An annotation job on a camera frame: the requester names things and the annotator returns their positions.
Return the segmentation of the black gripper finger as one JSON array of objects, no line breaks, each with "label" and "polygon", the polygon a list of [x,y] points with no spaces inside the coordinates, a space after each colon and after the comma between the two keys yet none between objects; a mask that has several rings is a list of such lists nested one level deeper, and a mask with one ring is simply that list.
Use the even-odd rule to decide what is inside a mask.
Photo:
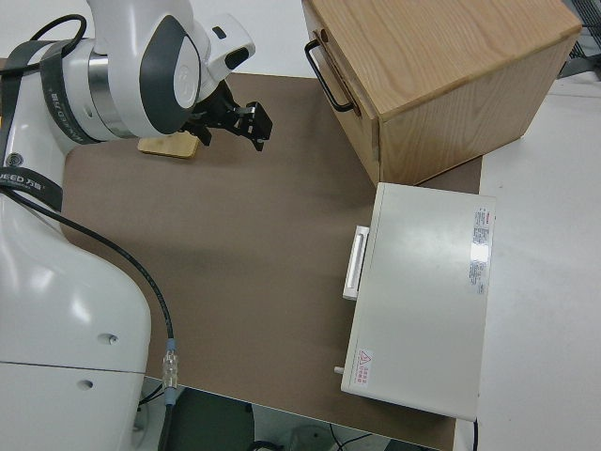
[{"label": "black gripper finger", "polygon": [[261,151],[266,141],[270,139],[272,121],[258,101],[248,103],[238,108],[239,132],[248,138],[257,151]]},{"label": "black gripper finger", "polygon": [[195,136],[205,147],[210,145],[212,135],[205,125],[190,123],[189,133]]}]

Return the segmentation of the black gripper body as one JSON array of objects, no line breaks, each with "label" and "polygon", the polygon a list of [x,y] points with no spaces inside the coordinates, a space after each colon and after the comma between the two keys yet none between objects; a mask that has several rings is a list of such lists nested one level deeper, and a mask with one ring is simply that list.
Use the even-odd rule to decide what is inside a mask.
[{"label": "black gripper body", "polygon": [[239,132],[238,108],[228,84],[218,84],[205,99],[198,102],[190,116],[190,123],[203,124],[208,129],[223,129],[235,135]]}]

